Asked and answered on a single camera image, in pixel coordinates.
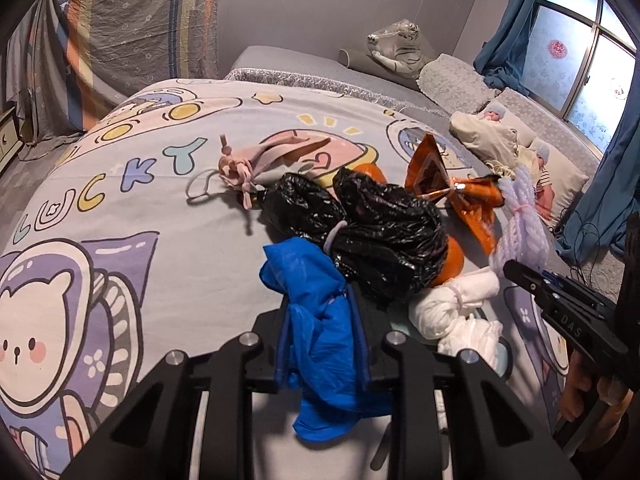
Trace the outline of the orange peel piece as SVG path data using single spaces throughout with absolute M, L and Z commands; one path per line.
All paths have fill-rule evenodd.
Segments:
M 462 273 L 465 262 L 465 255 L 459 242 L 451 235 L 447 236 L 447 246 L 442 258 L 436 266 L 437 273 L 426 287 L 433 288 L 446 283 Z
M 356 172 L 360 174 L 365 174 L 367 177 L 371 178 L 373 181 L 386 184 L 387 179 L 383 171 L 378 168 L 378 165 L 374 162 L 365 162 L 364 164 L 360 164 L 354 168 Z

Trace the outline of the orange snack wrapper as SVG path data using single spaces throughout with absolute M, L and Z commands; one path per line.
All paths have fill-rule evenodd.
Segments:
M 494 210 L 504 205 L 495 174 L 456 178 L 448 174 L 434 136 L 427 133 L 414 151 L 407 170 L 405 189 L 415 196 L 448 205 L 468 226 L 486 255 L 497 248 Z

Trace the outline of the black plastic bag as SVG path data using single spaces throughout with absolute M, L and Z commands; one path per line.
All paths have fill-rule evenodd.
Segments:
M 259 195 L 266 220 L 316 244 L 362 296 L 402 306 L 431 284 L 448 255 L 442 215 L 396 184 L 341 168 L 333 190 L 288 172 Z

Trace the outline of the blue plastic bag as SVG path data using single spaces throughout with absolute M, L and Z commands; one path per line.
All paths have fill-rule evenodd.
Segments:
M 262 284 L 286 303 L 279 384 L 302 393 L 296 434 L 306 442 L 329 442 L 361 419 L 390 414 L 390 395 L 368 390 L 356 302 L 333 261 L 300 237 L 268 245 L 264 253 Z

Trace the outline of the pink cloth face mask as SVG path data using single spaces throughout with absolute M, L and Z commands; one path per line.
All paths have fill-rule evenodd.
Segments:
M 219 139 L 221 148 L 217 166 L 194 174 L 186 185 L 186 199 L 194 202 L 209 196 L 209 181 L 218 177 L 227 188 L 241 194 L 245 210 L 253 207 L 253 195 L 265 191 L 288 172 L 308 174 L 314 169 L 314 161 L 307 162 L 306 157 L 330 142 L 326 134 L 294 130 L 237 150 L 224 134 Z

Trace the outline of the teal window curtain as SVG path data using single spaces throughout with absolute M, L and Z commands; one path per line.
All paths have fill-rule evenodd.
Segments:
M 630 0 L 604 0 L 634 47 L 639 45 L 639 10 Z M 498 28 L 473 61 L 490 88 L 510 88 L 523 96 L 526 51 L 534 29 L 536 0 L 508 0 Z M 639 210 L 639 62 L 632 62 L 625 106 L 615 122 L 586 192 L 563 222 L 555 249 L 565 261 L 584 263 L 608 249 L 620 258 L 627 218 Z

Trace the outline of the baby print pillow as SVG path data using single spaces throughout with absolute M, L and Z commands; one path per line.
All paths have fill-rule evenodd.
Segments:
M 530 152 L 548 155 L 544 166 L 538 170 L 537 194 L 545 185 L 550 186 L 553 192 L 551 206 L 547 212 L 541 213 L 541 217 L 549 229 L 559 229 L 564 217 L 575 207 L 578 198 L 582 197 L 588 177 L 557 148 L 542 140 L 529 125 L 497 100 L 490 101 L 478 113 L 479 118 L 489 120 L 497 116 L 500 117 L 500 124 L 511 131 L 519 152 L 526 148 Z

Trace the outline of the cream folded blanket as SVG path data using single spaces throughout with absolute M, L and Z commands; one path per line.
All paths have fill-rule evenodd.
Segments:
M 454 112 L 449 131 L 482 162 L 498 162 L 510 169 L 518 164 L 515 133 L 501 122 Z

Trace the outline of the grey textured pillow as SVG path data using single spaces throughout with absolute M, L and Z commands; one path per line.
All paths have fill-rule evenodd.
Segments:
M 501 93 L 488 87 L 472 65 L 445 53 L 424 65 L 416 84 L 448 114 L 475 114 Z

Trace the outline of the window with frosted glass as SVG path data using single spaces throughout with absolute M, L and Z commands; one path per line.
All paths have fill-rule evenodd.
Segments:
M 606 0 L 535 0 L 522 84 L 602 155 L 629 96 L 637 49 Z

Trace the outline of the plush tiger toy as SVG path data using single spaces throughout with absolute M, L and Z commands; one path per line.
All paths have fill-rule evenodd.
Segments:
M 438 57 L 420 27 L 405 18 L 367 36 L 370 57 L 386 70 L 416 79 L 422 68 Z

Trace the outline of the grey wedge pillow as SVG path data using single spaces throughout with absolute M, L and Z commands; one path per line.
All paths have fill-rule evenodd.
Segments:
M 414 91 L 419 90 L 418 85 L 413 79 L 396 75 L 391 70 L 388 70 L 380 63 L 376 62 L 367 53 L 357 50 L 341 49 L 340 52 L 338 52 L 337 61 L 346 68 L 354 70 L 355 72 L 375 76 L 380 79 L 393 82 L 394 84 L 400 84 L 401 86 Z

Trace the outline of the bedside drawer cabinet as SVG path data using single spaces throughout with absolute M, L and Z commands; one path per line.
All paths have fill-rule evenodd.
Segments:
M 18 135 L 16 106 L 10 103 L 8 109 L 1 113 L 0 119 L 0 174 L 6 170 L 23 145 Z

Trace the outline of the striped hanging sheet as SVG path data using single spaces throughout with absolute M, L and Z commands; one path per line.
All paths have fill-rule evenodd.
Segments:
M 216 78 L 218 0 L 35 0 L 1 51 L 1 99 L 36 140 L 86 132 L 141 89 Z

